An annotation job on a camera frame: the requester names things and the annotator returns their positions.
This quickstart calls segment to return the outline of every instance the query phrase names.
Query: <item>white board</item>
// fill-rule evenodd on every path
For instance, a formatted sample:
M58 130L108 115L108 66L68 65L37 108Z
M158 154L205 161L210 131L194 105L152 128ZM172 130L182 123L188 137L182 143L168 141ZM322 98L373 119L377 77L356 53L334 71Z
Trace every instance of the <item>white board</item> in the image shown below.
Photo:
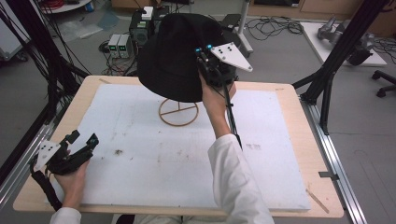
M315 23L315 22L301 22L301 25L304 27L304 34L308 38L309 43L312 48L315 50L315 53L318 55L320 60L324 63L326 59L329 57L330 52L332 52L333 44L329 42L329 40L318 39L318 29L322 27L325 23ZM338 26L335 24L333 26L333 31ZM359 66L385 66L387 63L379 56L373 49L370 50L373 53L366 61L364 61ZM350 65L349 62L345 61L343 65Z
M159 118L163 100L143 86L100 86L70 147L82 148L92 133L99 138L83 203L217 207L207 156L215 135L204 106L198 104L192 124L172 127ZM310 209L276 94L241 90L233 103L244 154L269 208Z

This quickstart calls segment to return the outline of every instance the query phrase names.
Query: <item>person's right hand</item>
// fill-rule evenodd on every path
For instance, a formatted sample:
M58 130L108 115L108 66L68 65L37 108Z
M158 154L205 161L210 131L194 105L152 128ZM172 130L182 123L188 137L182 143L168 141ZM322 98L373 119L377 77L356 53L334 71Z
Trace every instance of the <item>person's right hand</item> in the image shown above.
M210 122L212 123L216 138L220 138L224 134L231 133L230 127L225 119L226 102L224 99L224 91L216 91L213 87L208 86L200 72L199 78L201 79L202 85L202 101ZM229 87L230 98L233 98L235 93L236 87L233 83L233 85Z
M63 207L78 209L85 187L85 173L90 161L84 162L78 170L68 175L55 175L56 180L64 190Z

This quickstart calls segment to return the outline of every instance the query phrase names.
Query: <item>circular stand base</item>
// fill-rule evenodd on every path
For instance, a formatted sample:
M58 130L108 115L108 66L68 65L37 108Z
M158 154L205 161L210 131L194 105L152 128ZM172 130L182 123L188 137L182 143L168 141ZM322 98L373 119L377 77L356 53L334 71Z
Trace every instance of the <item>circular stand base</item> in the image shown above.
M199 108L196 103L181 103L164 100L158 110L163 122L171 126L181 127L193 123L198 117Z

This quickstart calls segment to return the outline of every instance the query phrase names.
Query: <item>hat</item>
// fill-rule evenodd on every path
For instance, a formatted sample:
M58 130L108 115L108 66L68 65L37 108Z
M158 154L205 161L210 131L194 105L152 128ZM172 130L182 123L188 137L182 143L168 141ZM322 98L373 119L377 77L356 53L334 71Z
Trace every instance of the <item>hat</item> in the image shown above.
M203 15L166 15L140 50L137 75L149 90L174 101L202 101L196 48L226 44L220 25Z

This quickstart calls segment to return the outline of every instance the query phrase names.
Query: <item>desk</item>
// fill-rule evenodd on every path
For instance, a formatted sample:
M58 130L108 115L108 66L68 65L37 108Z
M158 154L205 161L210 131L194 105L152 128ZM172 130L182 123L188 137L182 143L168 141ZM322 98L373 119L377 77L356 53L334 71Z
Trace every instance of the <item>desk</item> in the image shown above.
M87 111L97 88L101 84L140 85L136 77L102 77L85 78L72 104L67 109L51 141L59 142L66 134L71 133L80 124ZM309 127L304 111L294 88L289 84L237 82L237 89L254 91L274 91L280 103L286 124L290 132L290 140L299 163L307 194L312 209L308 212L272 212L275 217L341 217L344 211L330 178L321 178L318 172L327 171L318 150L315 137ZM45 194L37 183L29 177L14 202L17 211L47 211L52 207L44 203ZM223 216L221 210L204 208L179 207L147 207L147 206L115 206L115 205L84 205L81 212L117 213L117 214L162 214L190 216Z

